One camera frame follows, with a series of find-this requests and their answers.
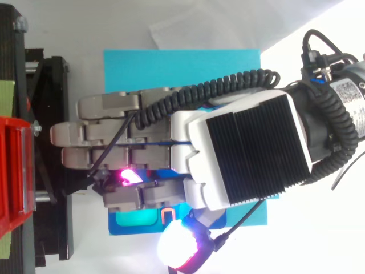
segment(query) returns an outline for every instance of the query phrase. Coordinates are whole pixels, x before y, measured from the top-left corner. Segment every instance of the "coiled black cable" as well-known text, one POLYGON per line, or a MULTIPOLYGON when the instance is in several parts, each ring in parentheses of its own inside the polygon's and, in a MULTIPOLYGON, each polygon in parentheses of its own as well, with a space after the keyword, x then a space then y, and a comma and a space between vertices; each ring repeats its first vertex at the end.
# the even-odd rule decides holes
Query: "coiled black cable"
POLYGON ((328 120, 334 134, 341 143, 341 149, 331 156, 315 163, 310 177, 303 183, 311 184, 342 168, 352 158, 359 144, 359 137, 350 114, 343 103, 333 94, 329 85, 312 99, 328 120))
POLYGON ((209 99, 248 88, 271 89, 276 87, 279 81, 280 75, 277 72, 259 69, 224 76, 196 86, 184 87, 147 108, 137 111, 135 124, 139 130, 143 130, 178 110, 192 108, 209 99))

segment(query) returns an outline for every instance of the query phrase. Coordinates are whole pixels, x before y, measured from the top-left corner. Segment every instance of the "black metal frame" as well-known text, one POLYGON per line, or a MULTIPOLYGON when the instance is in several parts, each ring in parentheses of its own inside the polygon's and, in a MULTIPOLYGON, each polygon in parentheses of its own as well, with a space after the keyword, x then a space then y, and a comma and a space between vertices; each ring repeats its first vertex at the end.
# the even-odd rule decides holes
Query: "black metal frame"
POLYGON ((34 212, 36 267, 44 267, 45 255, 68 260, 74 253, 72 200, 64 194, 74 175, 61 164, 61 149, 50 143, 50 128, 68 120, 67 67, 62 57, 43 59, 43 49, 26 50, 26 59, 38 62, 35 73, 27 74, 30 116, 42 126, 35 138, 36 190, 46 190, 51 200, 37 203, 34 212))

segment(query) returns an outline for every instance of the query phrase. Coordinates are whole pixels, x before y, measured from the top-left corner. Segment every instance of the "robotic hand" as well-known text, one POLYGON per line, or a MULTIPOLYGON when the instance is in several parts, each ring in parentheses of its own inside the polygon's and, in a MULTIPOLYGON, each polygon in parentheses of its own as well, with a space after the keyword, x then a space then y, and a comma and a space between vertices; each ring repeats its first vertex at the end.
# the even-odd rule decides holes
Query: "robotic hand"
POLYGON ((62 163, 90 170, 70 193, 94 184, 111 212, 187 202, 193 210, 168 226, 158 250, 165 264, 195 272, 263 200, 339 170, 365 137, 365 62, 315 30, 304 37, 302 60, 302 80, 280 90, 279 74, 260 69, 197 86, 81 99, 82 121, 51 129, 52 143, 64 147, 62 163), (312 50, 312 35, 335 53, 312 50), (181 176, 142 182, 135 168, 181 176), (224 209, 252 201, 237 225, 210 238, 224 209), (173 251, 168 235, 176 231, 189 245, 186 254, 173 251))

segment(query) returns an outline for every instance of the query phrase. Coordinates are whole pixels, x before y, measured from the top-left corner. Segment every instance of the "teal object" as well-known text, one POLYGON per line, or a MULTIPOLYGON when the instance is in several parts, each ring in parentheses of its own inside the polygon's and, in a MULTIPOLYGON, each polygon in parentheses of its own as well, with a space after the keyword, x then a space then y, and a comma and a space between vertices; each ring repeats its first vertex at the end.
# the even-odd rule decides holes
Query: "teal object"
MULTIPOLYGON (((260 68, 259 50, 106 50, 104 51, 105 90, 133 92, 156 87, 198 84, 260 68)), ((172 171, 159 171, 170 177, 172 171)), ((231 227, 253 206, 252 203, 229 208, 212 228, 231 227)), ((187 204, 173 207, 177 219, 189 211, 187 204)), ((244 225, 266 225, 266 202, 244 225)), ((109 214, 112 235, 162 232, 160 209, 109 214)))
POLYGON ((104 51, 106 93, 188 86, 259 68, 259 50, 104 51))
POLYGON ((159 219, 158 211, 145 209, 126 213, 117 213, 116 222, 121 227, 138 227, 141 225, 154 225, 159 219))

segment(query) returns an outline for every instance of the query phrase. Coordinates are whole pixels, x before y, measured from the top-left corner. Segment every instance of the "screw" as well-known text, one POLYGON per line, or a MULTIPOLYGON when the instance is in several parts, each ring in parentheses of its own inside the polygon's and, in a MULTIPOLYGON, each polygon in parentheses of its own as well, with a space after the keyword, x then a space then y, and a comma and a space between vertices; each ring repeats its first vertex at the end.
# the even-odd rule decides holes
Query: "screw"
POLYGON ((26 33, 28 31, 27 18, 19 16, 14 22, 14 30, 18 33, 26 33))
POLYGON ((63 64, 63 69, 64 69, 65 73, 69 73, 70 72, 70 65, 67 62, 65 62, 63 64))
POLYGON ((38 137, 39 133, 42 131, 42 126, 38 123, 38 121, 34 121, 33 125, 31 126, 32 132, 34 136, 38 137))

